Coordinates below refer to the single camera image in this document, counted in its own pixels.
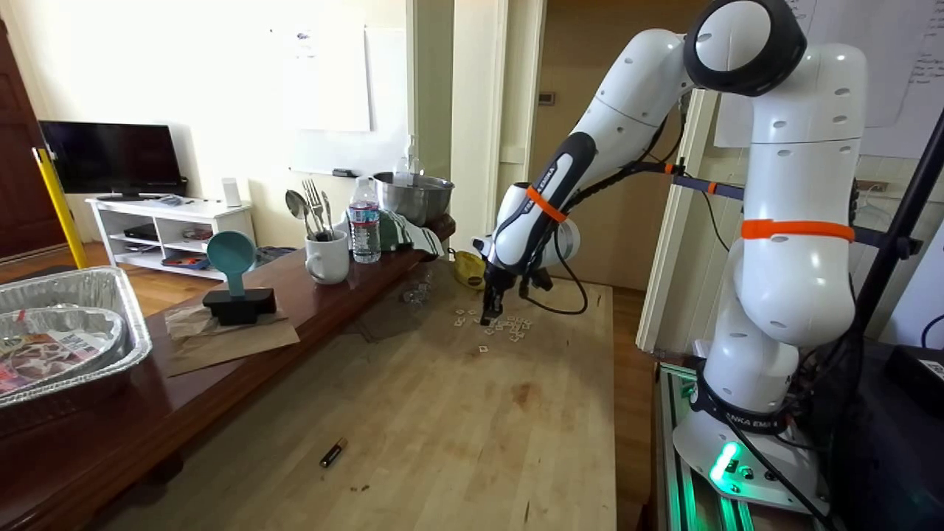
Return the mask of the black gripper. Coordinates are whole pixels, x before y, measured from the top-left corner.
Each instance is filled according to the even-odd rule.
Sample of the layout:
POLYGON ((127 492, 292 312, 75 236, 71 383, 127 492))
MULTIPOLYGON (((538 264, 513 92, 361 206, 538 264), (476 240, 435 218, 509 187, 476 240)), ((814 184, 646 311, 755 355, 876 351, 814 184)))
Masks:
POLYGON ((488 328, 504 305, 504 292, 513 289, 524 281, 519 268, 504 268, 490 264, 484 275, 484 306, 479 326, 488 328))

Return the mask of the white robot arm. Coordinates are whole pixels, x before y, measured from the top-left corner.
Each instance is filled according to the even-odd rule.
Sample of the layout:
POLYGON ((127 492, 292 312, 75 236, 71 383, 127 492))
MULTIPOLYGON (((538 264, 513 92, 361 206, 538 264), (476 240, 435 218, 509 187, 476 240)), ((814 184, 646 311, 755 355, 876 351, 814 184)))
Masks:
POLYGON ((811 45, 785 0, 711 0, 684 32, 639 32, 544 174, 504 191, 494 233, 479 241, 481 317, 495 318, 504 292, 549 281, 580 244, 568 212, 643 165, 684 92, 746 97, 743 221, 672 448, 733 498, 821 516, 817 457, 789 413, 789 392, 799 355, 841 340, 857 318, 851 196, 864 79, 864 54, 811 45))

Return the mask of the green lit robot base rail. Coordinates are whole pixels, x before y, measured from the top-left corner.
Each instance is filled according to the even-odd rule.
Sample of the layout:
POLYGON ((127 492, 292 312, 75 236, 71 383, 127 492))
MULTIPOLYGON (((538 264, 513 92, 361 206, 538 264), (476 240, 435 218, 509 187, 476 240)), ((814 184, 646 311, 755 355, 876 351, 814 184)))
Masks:
POLYGON ((733 430, 693 408, 698 371, 658 367, 655 467, 664 531, 835 531, 810 439, 733 430))

